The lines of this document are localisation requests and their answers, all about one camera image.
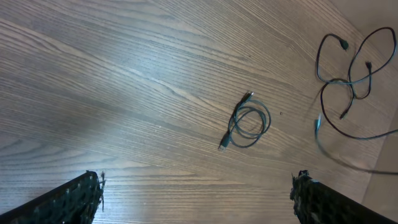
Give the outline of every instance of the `cable plug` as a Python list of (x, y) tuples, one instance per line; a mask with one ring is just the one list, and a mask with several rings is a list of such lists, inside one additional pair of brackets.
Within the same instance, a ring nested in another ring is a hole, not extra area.
[(315, 132), (319, 131), (319, 129), (321, 128), (321, 121), (322, 121), (322, 115), (319, 114), (318, 119), (316, 119), (314, 122)]
[(247, 92), (247, 93), (242, 97), (241, 103), (245, 103), (245, 102), (249, 101), (249, 100), (251, 99), (251, 97), (253, 96), (253, 94), (254, 94), (254, 92), (252, 92), (252, 91)]
[(340, 119), (344, 119), (344, 118), (346, 117), (346, 115), (347, 115), (347, 113), (348, 113), (348, 109), (349, 109), (349, 108), (347, 108), (346, 110), (344, 110), (344, 112), (340, 115)]
[(225, 152), (230, 141), (231, 141), (231, 133), (230, 133), (230, 131), (227, 131), (227, 133), (224, 134), (224, 137), (222, 138), (222, 140), (220, 142), (220, 146), (218, 146), (218, 150), (220, 152)]
[(365, 62), (365, 65), (366, 65), (366, 68), (368, 68), (369, 70), (372, 69), (372, 62), (367, 61), (367, 62)]
[(340, 39), (339, 42), (340, 42), (341, 47), (342, 47), (344, 50), (347, 50), (347, 49), (348, 49), (348, 42), (347, 42), (346, 40)]

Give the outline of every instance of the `usb connector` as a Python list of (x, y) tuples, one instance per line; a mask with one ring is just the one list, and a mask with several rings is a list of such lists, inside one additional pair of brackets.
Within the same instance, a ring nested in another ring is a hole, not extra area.
[(250, 100), (251, 97), (253, 96), (253, 94), (254, 94), (254, 92), (252, 92), (252, 91), (247, 92), (247, 93), (242, 97), (241, 103), (245, 103), (245, 102), (247, 102), (248, 100)]
[(228, 131), (227, 133), (224, 134), (224, 137), (222, 138), (222, 140), (220, 142), (220, 146), (218, 146), (218, 150), (220, 152), (225, 152), (230, 140), (231, 140), (231, 133)]
[(321, 120), (322, 120), (322, 114), (319, 114), (318, 119), (315, 120), (315, 132), (318, 132), (319, 129), (321, 128)]

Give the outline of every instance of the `wood grain surface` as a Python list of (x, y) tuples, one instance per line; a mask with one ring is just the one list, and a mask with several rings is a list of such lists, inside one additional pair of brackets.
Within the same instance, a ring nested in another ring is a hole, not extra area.
[[(345, 77), (363, 36), (326, 0), (0, 1), (0, 197), (18, 195), (2, 212), (87, 169), (109, 171), (98, 223), (297, 223), (289, 191), (300, 169), (362, 201), (370, 176), (324, 158), (313, 140), (323, 85), (315, 55), (329, 32), (351, 47), (327, 42), (322, 72)], [(354, 78), (366, 60), (385, 58), (366, 44)], [(395, 72), (378, 73), (344, 121), (348, 92), (330, 87), (328, 114), (354, 135), (387, 131)], [(220, 153), (248, 90), (272, 126), (255, 146)], [(321, 138), (363, 167), (384, 141), (346, 139), (327, 124)]]

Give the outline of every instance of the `black cable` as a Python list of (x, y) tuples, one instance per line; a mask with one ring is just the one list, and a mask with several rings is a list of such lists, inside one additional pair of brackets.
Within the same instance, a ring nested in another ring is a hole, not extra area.
[(315, 140), (318, 144), (318, 148), (319, 150), (322, 152), (322, 154), (324, 156), (326, 156), (327, 158), (333, 160), (335, 163), (342, 165), (343, 167), (347, 167), (353, 170), (357, 170), (357, 171), (362, 171), (362, 172), (367, 172), (370, 174), (384, 174), (384, 175), (398, 175), (398, 172), (390, 172), (390, 171), (380, 171), (380, 170), (374, 170), (374, 169), (365, 169), (365, 168), (360, 168), (351, 164), (348, 164), (344, 161), (341, 161), (339, 159), (334, 158), (328, 151), (325, 150), (325, 148), (323, 148), (318, 134), (319, 134), (319, 129), (320, 129), (320, 125), (321, 125), (321, 119), (319, 117), (319, 119), (315, 120)]
[[(356, 60), (356, 57), (358, 56), (359, 52), (360, 52), (361, 49), (362, 49), (362, 46), (363, 46), (364, 43), (370, 38), (370, 36), (372, 36), (372, 35), (375, 34), (376, 32), (378, 32), (378, 31), (380, 31), (380, 30), (383, 30), (383, 29), (387, 29), (387, 30), (390, 30), (390, 31), (391, 31), (392, 39), (393, 39), (393, 41), (394, 41), (394, 49), (393, 49), (393, 51), (392, 51), (392, 54), (391, 54), (390, 58), (387, 60), (387, 62), (386, 62), (384, 65), (382, 65), (380, 68), (378, 68), (377, 70), (375, 70), (375, 71), (373, 71), (373, 72), (372, 72), (372, 63), (371, 63), (371, 62), (366, 62), (366, 67), (368, 68), (368, 75), (366, 75), (365, 77), (363, 77), (363, 78), (361, 78), (361, 79), (359, 79), (359, 80), (352, 81), (352, 78), (351, 78), (351, 69), (352, 69), (352, 66), (353, 66), (353, 64), (354, 64), (354, 61)], [(330, 124), (335, 130), (337, 130), (340, 134), (342, 134), (342, 135), (344, 135), (344, 136), (346, 136), (346, 137), (348, 137), (348, 138), (357, 139), (357, 140), (371, 140), (371, 139), (377, 139), (377, 138), (381, 138), (381, 137), (387, 136), (387, 135), (392, 134), (392, 133), (398, 133), (398, 129), (393, 130), (393, 131), (388, 131), (388, 132), (383, 133), (383, 134), (378, 134), (378, 135), (375, 135), (375, 136), (370, 136), (370, 137), (356, 137), (356, 136), (352, 136), (352, 135), (350, 135), (350, 134), (344, 133), (342, 130), (338, 129), (338, 128), (330, 121), (329, 117), (326, 115), (325, 106), (324, 106), (324, 104), (323, 104), (323, 91), (325, 90), (326, 86), (328, 86), (329, 84), (348, 85), (348, 86), (349, 86), (349, 89), (351, 90), (351, 100), (350, 100), (350, 102), (349, 102), (347, 108), (346, 108), (346, 109), (344, 110), (344, 112), (341, 114), (340, 119), (343, 119), (343, 118), (347, 115), (349, 109), (351, 108), (351, 106), (352, 106), (352, 104), (353, 104), (354, 99), (356, 99), (356, 100), (363, 100), (363, 99), (365, 99), (366, 97), (369, 96), (369, 94), (370, 94), (370, 92), (371, 92), (371, 87), (372, 87), (372, 76), (373, 76), (375, 73), (379, 72), (381, 69), (383, 69), (383, 68), (392, 60), (392, 58), (394, 57), (394, 55), (395, 55), (395, 53), (396, 53), (396, 49), (397, 49), (397, 39), (396, 39), (396, 33), (394, 32), (393, 28), (390, 28), (390, 27), (382, 27), (382, 28), (379, 28), (379, 29), (373, 31), (372, 33), (370, 33), (370, 34), (362, 41), (362, 44), (359, 46), (358, 51), (355, 53), (353, 59), (351, 60), (350, 65), (349, 65), (349, 69), (348, 69), (348, 80), (345, 80), (345, 79), (342, 79), (342, 78), (333, 78), (333, 79), (331, 79), (331, 80), (325, 80), (325, 79), (323, 79), (323, 78), (320, 76), (320, 72), (319, 72), (319, 60), (320, 60), (320, 59), (319, 59), (319, 58), (320, 58), (322, 46), (323, 46), (323, 44), (324, 44), (324, 42), (325, 42), (325, 40), (326, 40), (327, 37), (334, 37), (334, 38), (336, 38), (337, 40), (339, 40), (340, 45), (341, 45), (341, 47), (342, 47), (344, 50), (347, 50), (347, 48), (348, 48), (348, 43), (347, 43), (347, 41), (343, 40), (341, 37), (339, 37), (339, 36), (337, 36), (337, 35), (335, 35), (335, 34), (327, 34), (327, 35), (324, 36), (324, 38), (322, 39), (321, 44), (320, 44), (319, 49), (318, 49), (317, 59), (316, 59), (316, 71), (317, 71), (317, 76), (318, 76), (318, 78), (319, 78), (320, 80), (322, 80), (322, 81), (325, 82), (325, 84), (324, 84), (324, 86), (322, 87), (321, 92), (320, 92), (320, 101), (321, 101), (322, 113), (323, 113), (325, 119), (326, 119), (326, 120), (329, 122), (329, 124)], [(364, 96), (359, 97), (359, 96), (356, 94), (356, 92), (355, 92), (354, 84), (357, 84), (357, 83), (359, 83), (359, 82), (363, 82), (363, 81), (365, 81), (365, 79), (367, 79), (367, 78), (369, 79), (368, 91), (367, 91), (367, 93), (366, 93)], [(363, 168), (360, 168), (360, 167), (353, 166), (353, 165), (351, 165), (351, 164), (347, 164), (347, 163), (345, 163), (345, 162), (343, 162), (343, 161), (341, 161), (341, 160), (339, 160), (339, 159), (335, 159), (335, 158), (332, 157), (332, 156), (323, 148), (323, 146), (321, 145), (321, 142), (320, 142), (320, 140), (319, 140), (319, 138), (318, 138), (319, 129), (320, 129), (320, 118), (319, 118), (318, 120), (316, 120), (316, 123), (315, 123), (315, 140), (316, 140), (316, 142), (317, 142), (317, 144), (318, 144), (318, 147), (319, 147), (319, 149), (321, 150), (321, 152), (322, 152), (325, 156), (327, 156), (328, 158), (330, 158), (331, 160), (335, 161), (336, 163), (338, 163), (338, 164), (340, 164), (340, 165), (342, 165), (342, 166), (345, 166), (345, 167), (354, 169), (354, 170), (363, 171), (363, 172), (368, 172), (368, 173), (372, 173), (372, 174), (398, 175), (398, 172), (388, 172), (388, 171), (379, 171), (379, 170), (372, 170), (372, 169), (363, 169)]]
[[(380, 30), (383, 30), (383, 29), (387, 29), (387, 30), (390, 30), (390, 31), (391, 31), (392, 39), (393, 39), (393, 41), (394, 41), (394, 50), (392, 51), (392, 54), (391, 54), (390, 58), (387, 60), (387, 62), (386, 62), (384, 65), (382, 65), (380, 68), (378, 68), (377, 70), (375, 70), (375, 71), (373, 71), (373, 72), (372, 72), (372, 63), (371, 63), (371, 62), (366, 62), (366, 67), (368, 68), (369, 74), (366, 75), (365, 77), (361, 78), (360, 80), (357, 80), (357, 81), (354, 81), (354, 82), (353, 82), (353, 81), (352, 81), (352, 78), (351, 78), (351, 69), (352, 69), (352, 66), (353, 66), (353, 64), (354, 64), (354, 61), (355, 61), (356, 57), (358, 56), (358, 54), (360, 53), (360, 51), (361, 51), (361, 49), (362, 49), (362, 46), (363, 46), (364, 43), (370, 38), (370, 36), (372, 36), (372, 35), (375, 34), (376, 32), (378, 32), (378, 31), (380, 31)], [(324, 106), (324, 104), (323, 104), (323, 91), (325, 90), (326, 86), (328, 86), (329, 84), (348, 85), (349, 88), (350, 88), (350, 90), (351, 90), (351, 100), (350, 100), (350, 102), (349, 102), (347, 108), (346, 108), (346, 109), (344, 110), (344, 112), (341, 114), (340, 119), (343, 119), (343, 118), (347, 115), (349, 109), (351, 108), (351, 106), (352, 106), (352, 104), (353, 104), (354, 99), (362, 100), (362, 99), (365, 99), (366, 97), (369, 96), (369, 94), (370, 94), (370, 92), (371, 92), (371, 87), (372, 87), (372, 76), (373, 76), (375, 73), (377, 73), (378, 71), (380, 71), (382, 68), (384, 68), (384, 67), (392, 60), (392, 58), (394, 57), (394, 55), (395, 55), (395, 53), (396, 53), (396, 49), (397, 49), (397, 39), (396, 39), (396, 33), (394, 32), (394, 30), (393, 30), (392, 28), (390, 28), (390, 27), (382, 27), (382, 28), (379, 28), (379, 29), (373, 31), (372, 33), (370, 33), (370, 34), (362, 41), (361, 46), (359, 46), (358, 51), (355, 53), (355, 56), (353, 57), (353, 59), (351, 60), (350, 65), (349, 65), (349, 69), (348, 69), (348, 79), (349, 79), (349, 81), (347, 81), (347, 80), (345, 80), (345, 79), (342, 79), (342, 78), (334, 78), (334, 79), (331, 79), (331, 80), (324, 80), (324, 79), (320, 76), (320, 74), (319, 74), (319, 58), (320, 58), (320, 53), (321, 53), (322, 46), (323, 46), (323, 44), (324, 44), (324, 42), (325, 42), (325, 40), (326, 40), (327, 37), (334, 37), (334, 38), (338, 39), (338, 40), (340, 41), (341, 47), (342, 47), (344, 50), (346, 50), (346, 49), (348, 48), (348, 43), (347, 43), (347, 41), (343, 40), (341, 37), (339, 37), (339, 36), (337, 36), (337, 35), (335, 35), (335, 34), (327, 34), (327, 35), (324, 36), (324, 38), (322, 39), (321, 44), (320, 44), (319, 49), (318, 49), (317, 60), (316, 60), (316, 68), (317, 68), (317, 76), (318, 76), (318, 78), (319, 78), (320, 80), (322, 80), (322, 81), (325, 82), (325, 85), (322, 87), (321, 93), (320, 93), (321, 106), (322, 106), (322, 113), (323, 113), (323, 115), (325, 116), (325, 119), (326, 119), (326, 120), (329, 122), (329, 124), (330, 124), (334, 129), (336, 129), (340, 134), (342, 134), (342, 135), (344, 135), (344, 136), (346, 136), (346, 137), (349, 137), (349, 138), (357, 139), (357, 140), (370, 140), (370, 139), (376, 139), (376, 138), (381, 138), (381, 137), (383, 137), (383, 136), (387, 136), (388, 134), (392, 134), (392, 133), (398, 132), (398, 129), (396, 129), (396, 130), (393, 130), (393, 131), (386, 132), (386, 133), (384, 133), (384, 134), (378, 134), (378, 135), (376, 135), (376, 136), (371, 136), (371, 137), (356, 137), (356, 136), (352, 136), (352, 135), (350, 135), (350, 134), (346, 134), (346, 133), (344, 133), (343, 131), (341, 131), (340, 129), (338, 129), (338, 128), (330, 121), (329, 117), (326, 115), (325, 106)], [(358, 97), (357, 94), (356, 94), (356, 92), (355, 92), (355, 89), (354, 89), (354, 84), (359, 83), (359, 82), (362, 82), (362, 81), (364, 81), (364, 80), (367, 79), (367, 78), (369, 79), (368, 92), (367, 92), (364, 96)]]
[[(270, 125), (271, 125), (271, 114), (268, 110), (268, 108), (264, 105), (264, 103), (262, 103), (259, 100), (251, 100), (251, 97), (253, 95), (253, 92), (249, 92), (246, 93), (242, 100), (235, 106), (235, 109), (231, 115), (231, 118), (229, 119), (229, 123), (228, 123), (228, 130), (225, 133), (224, 137), (222, 138), (221, 142), (220, 142), (220, 146), (218, 147), (218, 149), (222, 152), (224, 152), (229, 144), (229, 142), (231, 142), (231, 144), (233, 144), (236, 147), (240, 147), (240, 148), (248, 148), (252, 145), (254, 145), (256, 142), (258, 142), (258, 140), (260, 140), (261, 136), (263, 134), (265, 134)], [(257, 105), (260, 105), (261, 107), (263, 107), (268, 114), (269, 117), (269, 122), (267, 123), (267, 116), (266, 114), (262, 111), (259, 110), (255, 107), (252, 106), (245, 106), (246, 103), (255, 103)], [(260, 118), (261, 118), (261, 130), (259, 133), (250, 133), (248, 131), (243, 130), (240, 126), (239, 126), (239, 122), (249, 113), (252, 112), (256, 112)], [(232, 133), (233, 131), (236, 130), (236, 132), (245, 139), (252, 139), (254, 140), (252, 143), (248, 144), (248, 145), (240, 145), (235, 143), (235, 141), (232, 138)]]

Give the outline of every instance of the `tangled cable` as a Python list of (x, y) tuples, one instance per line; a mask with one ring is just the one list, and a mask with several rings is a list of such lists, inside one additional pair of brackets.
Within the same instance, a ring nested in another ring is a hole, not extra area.
[[(360, 51), (361, 51), (361, 49), (362, 49), (362, 46), (363, 46), (363, 45), (365, 44), (365, 42), (370, 38), (370, 36), (372, 36), (373, 34), (377, 33), (378, 31), (384, 30), (384, 29), (387, 29), (387, 30), (391, 31), (392, 39), (393, 39), (393, 41), (394, 41), (394, 50), (392, 51), (392, 54), (391, 54), (390, 58), (387, 60), (387, 62), (386, 62), (384, 65), (382, 65), (380, 68), (376, 69), (376, 70), (373, 71), (373, 72), (372, 72), (372, 63), (371, 63), (371, 62), (366, 62), (366, 68), (368, 69), (368, 75), (366, 75), (365, 77), (363, 77), (363, 78), (361, 78), (361, 79), (359, 79), (359, 80), (352, 81), (352, 78), (351, 78), (351, 69), (352, 69), (352, 66), (353, 66), (353, 64), (354, 64), (354, 61), (356, 60), (356, 57), (358, 56), (358, 54), (360, 53)], [(316, 71), (317, 71), (317, 76), (318, 76), (318, 78), (319, 78), (320, 80), (322, 80), (323, 82), (325, 82), (325, 84), (324, 84), (324, 86), (322, 87), (321, 92), (320, 92), (320, 101), (321, 101), (322, 113), (323, 113), (325, 119), (326, 119), (326, 120), (329, 122), (329, 124), (330, 124), (335, 130), (337, 130), (340, 134), (342, 134), (342, 135), (344, 135), (344, 136), (346, 136), (346, 137), (352, 138), (352, 139), (357, 139), (357, 140), (371, 140), (371, 139), (381, 138), (381, 137), (387, 136), (387, 135), (392, 134), (392, 133), (397, 133), (397, 132), (398, 132), (398, 129), (393, 130), (393, 131), (389, 131), (389, 132), (386, 132), (386, 133), (383, 133), (383, 134), (378, 134), (378, 135), (375, 135), (375, 136), (370, 136), (370, 137), (356, 137), (356, 136), (352, 136), (352, 135), (350, 135), (350, 134), (344, 133), (342, 130), (338, 129), (338, 128), (330, 121), (329, 117), (326, 115), (325, 106), (324, 106), (324, 104), (323, 104), (323, 91), (325, 90), (326, 86), (328, 86), (329, 84), (347, 85), (347, 86), (349, 86), (349, 88), (350, 88), (350, 90), (351, 90), (351, 100), (350, 100), (350, 102), (349, 102), (347, 108), (346, 108), (346, 109), (344, 110), (344, 112), (341, 114), (340, 119), (343, 119), (343, 118), (347, 115), (349, 109), (350, 109), (351, 106), (353, 105), (353, 101), (354, 101), (354, 100), (363, 100), (363, 99), (365, 99), (366, 97), (369, 96), (369, 94), (370, 94), (370, 92), (371, 92), (371, 88), (372, 88), (372, 76), (373, 76), (375, 73), (379, 72), (381, 69), (383, 69), (383, 68), (392, 60), (392, 58), (394, 57), (394, 55), (395, 55), (395, 53), (396, 53), (396, 49), (397, 49), (397, 39), (396, 39), (396, 33), (394, 32), (394, 30), (393, 30), (391, 27), (382, 27), (382, 28), (379, 28), (379, 29), (373, 31), (372, 33), (370, 33), (370, 34), (362, 41), (362, 44), (359, 46), (358, 51), (355, 53), (353, 59), (351, 60), (350, 65), (349, 65), (349, 69), (348, 69), (348, 80), (345, 80), (345, 79), (342, 79), (342, 78), (333, 78), (333, 79), (331, 79), (331, 80), (325, 80), (325, 79), (323, 79), (323, 78), (321, 77), (321, 75), (320, 75), (320, 72), (319, 72), (319, 60), (320, 60), (321, 49), (322, 49), (323, 44), (325, 43), (325, 40), (326, 40), (328, 37), (334, 37), (334, 38), (336, 38), (336, 39), (340, 42), (340, 45), (341, 45), (341, 47), (342, 47), (344, 50), (347, 50), (347, 49), (348, 49), (348, 43), (347, 43), (347, 41), (343, 40), (341, 37), (339, 37), (339, 36), (337, 36), (337, 35), (335, 35), (335, 34), (327, 34), (326, 36), (324, 36), (324, 38), (322, 39), (321, 44), (320, 44), (320, 46), (319, 46), (319, 49), (318, 49), (317, 60), (316, 60)], [(368, 90), (367, 90), (367, 92), (366, 92), (366, 94), (365, 94), (364, 96), (358, 96), (358, 95), (356, 94), (356, 92), (355, 92), (354, 84), (363, 82), (363, 81), (365, 81), (365, 79), (367, 79), (367, 78), (369, 79)], [(372, 170), (372, 169), (363, 169), (363, 168), (360, 168), (360, 167), (356, 167), (356, 166), (352, 166), (352, 165), (350, 165), (350, 164), (347, 164), (347, 163), (345, 163), (345, 162), (343, 162), (343, 161), (341, 161), (341, 160), (335, 159), (334, 157), (332, 157), (332, 156), (322, 147), (322, 145), (321, 145), (321, 143), (320, 143), (320, 140), (319, 140), (319, 138), (318, 138), (318, 132), (319, 132), (319, 129), (320, 129), (320, 123), (321, 123), (321, 118), (319, 117), (319, 119), (315, 121), (315, 140), (317, 141), (318, 147), (320, 148), (321, 152), (322, 152), (324, 155), (326, 155), (327, 157), (329, 157), (329, 158), (332, 159), (333, 161), (339, 163), (340, 165), (343, 165), (343, 166), (345, 166), (345, 167), (349, 167), (349, 168), (351, 168), (351, 169), (360, 170), (360, 171), (363, 171), (363, 172), (369, 172), (369, 173), (373, 173), (373, 174), (398, 175), (398, 172), (387, 172), (387, 171), (379, 171), (379, 170)]]
[[(261, 136), (268, 131), (268, 129), (271, 125), (271, 114), (270, 114), (268, 108), (264, 105), (264, 103), (262, 103), (259, 100), (251, 100), (252, 95), (253, 95), (253, 92), (246, 93), (243, 96), (242, 100), (235, 106), (232, 116), (229, 119), (228, 130), (225, 133), (224, 137), (222, 138), (222, 140), (220, 142), (220, 146), (218, 147), (218, 149), (221, 152), (224, 152), (226, 150), (229, 142), (231, 142), (236, 147), (248, 148), (248, 147), (254, 145), (256, 142), (258, 142), (258, 140), (260, 140)], [(263, 107), (268, 114), (269, 122), (267, 123), (267, 116), (262, 110), (254, 108), (252, 106), (245, 106), (246, 103), (255, 103), (255, 104)], [(249, 113), (252, 113), (252, 112), (256, 112), (261, 118), (261, 121), (262, 121), (261, 122), (261, 130), (259, 133), (250, 133), (248, 131), (243, 130), (241, 127), (239, 127), (239, 122), (246, 115), (248, 115)], [(232, 138), (232, 133), (234, 130), (236, 130), (236, 132), (242, 138), (253, 139), (254, 141), (252, 143), (250, 143), (248, 145), (244, 145), (244, 146), (240, 145), (240, 144), (236, 144)]]

